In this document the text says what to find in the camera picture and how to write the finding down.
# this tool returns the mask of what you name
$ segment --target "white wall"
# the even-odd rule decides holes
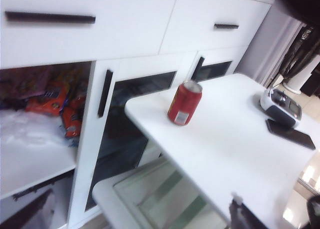
[[[264,84],[300,25],[301,22],[290,16],[281,1],[275,0],[235,72]]]

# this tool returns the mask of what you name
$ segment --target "black drawer handle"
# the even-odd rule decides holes
[[[96,22],[96,17],[90,15],[50,14],[19,11],[5,11],[4,13],[9,22],[86,24],[94,24]]]
[[[108,99],[108,94],[109,94],[109,89],[110,89],[111,79],[113,74],[114,73],[109,69],[106,71],[106,74],[105,74],[104,85],[103,85],[103,90],[102,90],[99,109],[98,109],[99,118],[102,118],[104,116],[106,102]]]
[[[214,24],[214,29],[238,29],[238,25],[232,25],[232,24]]]

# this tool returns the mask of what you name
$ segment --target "red can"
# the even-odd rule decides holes
[[[176,90],[168,111],[169,119],[177,125],[187,125],[193,116],[200,99],[202,87],[193,80],[182,83]]]

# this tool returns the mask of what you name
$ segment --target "smartphone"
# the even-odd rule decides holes
[[[271,132],[272,134],[305,146],[311,150],[316,149],[315,144],[309,135],[293,128],[285,127],[270,119],[266,120],[265,122],[269,132]]]

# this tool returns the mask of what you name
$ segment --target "radio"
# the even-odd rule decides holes
[[[260,103],[267,115],[286,127],[294,128],[301,120],[301,106],[278,89],[265,90]]]

